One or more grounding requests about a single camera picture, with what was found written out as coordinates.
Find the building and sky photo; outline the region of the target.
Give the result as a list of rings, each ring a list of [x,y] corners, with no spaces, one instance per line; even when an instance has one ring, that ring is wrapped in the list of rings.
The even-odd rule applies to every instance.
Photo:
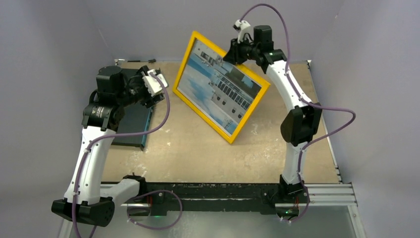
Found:
[[[177,89],[224,133],[232,136],[261,85],[196,39]]]

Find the yellow picture frame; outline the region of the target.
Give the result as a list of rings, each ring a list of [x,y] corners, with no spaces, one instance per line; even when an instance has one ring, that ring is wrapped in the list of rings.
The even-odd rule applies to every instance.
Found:
[[[258,74],[256,74],[255,72],[253,72],[252,70],[250,70],[248,67],[244,66],[244,65],[238,65],[235,66],[237,67],[240,71],[242,71],[244,74],[246,74],[247,76],[249,76],[252,80],[254,80],[255,82],[257,82],[258,84],[261,85],[261,90],[258,93],[258,95],[255,97],[254,101],[252,102],[252,104],[250,105],[248,111],[245,113],[245,118],[244,120],[242,120],[239,125],[237,126],[236,130],[234,131],[232,136],[229,136],[228,134],[224,133],[219,127],[217,127],[208,117],[206,117],[202,112],[199,111],[199,109],[197,107],[195,107],[178,89],[178,83],[180,81],[182,72],[184,70],[184,67],[186,65],[188,56],[191,52],[191,49],[193,47],[193,43],[194,41],[198,39],[199,41],[203,42],[205,45],[209,46],[211,49],[213,49],[215,52],[217,52],[218,54],[220,54],[222,57],[225,56],[226,51],[224,51],[221,47],[217,46],[215,43],[213,43],[212,41],[210,41],[209,39],[207,39],[204,35],[202,35],[201,33],[197,32],[197,31],[193,31],[192,35],[190,37],[187,49],[185,51],[184,57],[183,57],[183,61],[181,63],[181,66],[179,68],[177,77],[175,79],[175,83],[173,86],[173,92],[187,105],[189,106],[199,117],[201,117],[209,126],[211,126],[220,136],[222,136],[228,143],[233,143],[234,140],[236,139],[236,137],[238,136],[238,134],[240,133],[241,129],[243,128],[243,126],[246,124],[248,118],[251,116],[251,114],[253,113],[254,109],[256,108],[256,106],[258,105],[258,103],[261,101],[262,97],[265,95],[266,91],[268,90],[268,88],[270,87],[270,83],[265,80],[263,77],[259,76]]]

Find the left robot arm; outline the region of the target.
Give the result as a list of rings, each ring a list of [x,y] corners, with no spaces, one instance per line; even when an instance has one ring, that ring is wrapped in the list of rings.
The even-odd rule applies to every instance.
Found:
[[[96,89],[83,110],[82,139],[76,168],[63,198],[52,203],[56,215],[73,222],[106,227],[115,208],[132,199],[146,200],[142,176],[126,175],[110,191],[101,189],[105,161],[118,133],[126,107],[147,108],[165,99],[167,81],[160,69],[142,66],[129,75],[119,66],[105,66],[96,76]]]

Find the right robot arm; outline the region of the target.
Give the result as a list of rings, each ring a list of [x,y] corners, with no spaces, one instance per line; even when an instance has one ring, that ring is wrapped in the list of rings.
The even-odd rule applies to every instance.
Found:
[[[288,114],[280,126],[287,143],[286,159],[279,179],[278,195],[285,202],[304,191],[303,164],[306,146],[317,134],[322,110],[320,104],[311,106],[310,98],[303,92],[281,49],[274,48],[272,29],[268,25],[252,27],[245,20],[238,20],[233,28],[238,36],[230,42],[224,61],[240,65],[253,60],[261,67],[277,88]]]

